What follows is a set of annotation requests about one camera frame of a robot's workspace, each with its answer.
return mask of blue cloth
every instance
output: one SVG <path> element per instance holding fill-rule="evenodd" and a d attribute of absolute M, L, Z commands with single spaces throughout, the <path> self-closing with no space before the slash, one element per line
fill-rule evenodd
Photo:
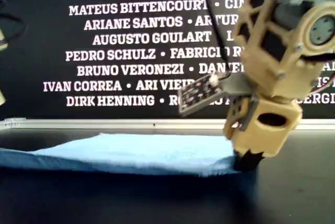
<path fill-rule="evenodd" d="M 142 175 L 235 173 L 223 136 L 104 134 L 37 151 L 0 149 L 5 167 Z"/>

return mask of metal frame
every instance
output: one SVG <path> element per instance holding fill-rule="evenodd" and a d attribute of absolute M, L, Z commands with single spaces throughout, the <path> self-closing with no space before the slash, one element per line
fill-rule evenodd
<path fill-rule="evenodd" d="M 25 119 L 0 121 L 6 129 L 176 129 L 220 130 L 225 119 Z M 296 130 L 335 130 L 335 119 L 303 119 Z"/>

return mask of robotic gripper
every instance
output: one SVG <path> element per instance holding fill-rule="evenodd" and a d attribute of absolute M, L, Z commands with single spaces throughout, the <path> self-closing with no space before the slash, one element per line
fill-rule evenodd
<path fill-rule="evenodd" d="M 317 84 L 334 60 L 334 0 L 245 0 L 234 28 L 243 47 L 244 72 L 213 73 L 182 88 L 180 114 L 189 115 L 227 97 L 224 125 L 239 171 L 276 156 L 302 119 L 297 100 Z"/>

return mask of circuit board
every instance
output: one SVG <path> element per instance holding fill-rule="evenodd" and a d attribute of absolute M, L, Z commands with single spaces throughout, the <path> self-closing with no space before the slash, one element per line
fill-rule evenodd
<path fill-rule="evenodd" d="M 205 75 L 178 91 L 179 113 L 185 117 L 225 96 L 220 79 L 223 73 Z"/>

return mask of black table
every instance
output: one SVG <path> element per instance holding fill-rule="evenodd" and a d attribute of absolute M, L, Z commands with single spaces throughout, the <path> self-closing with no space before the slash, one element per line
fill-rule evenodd
<path fill-rule="evenodd" d="M 13 130 L 0 145 L 35 150 L 99 132 Z M 0 223 L 334 224 L 334 138 L 295 132 L 258 172 L 213 178 L 1 169 Z"/>

